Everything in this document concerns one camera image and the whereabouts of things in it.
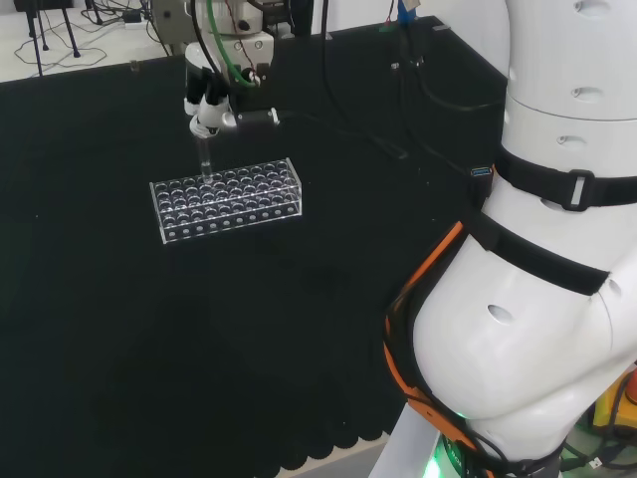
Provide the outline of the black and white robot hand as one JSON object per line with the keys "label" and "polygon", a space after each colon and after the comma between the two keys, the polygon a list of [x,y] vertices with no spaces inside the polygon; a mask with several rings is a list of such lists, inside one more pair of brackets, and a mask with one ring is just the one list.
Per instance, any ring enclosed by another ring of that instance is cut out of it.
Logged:
{"label": "black and white robot hand", "polygon": [[203,40],[185,49],[184,110],[193,135],[209,139],[235,129],[278,125],[277,110],[258,104],[274,60],[273,35],[257,30],[216,41],[205,33]]}

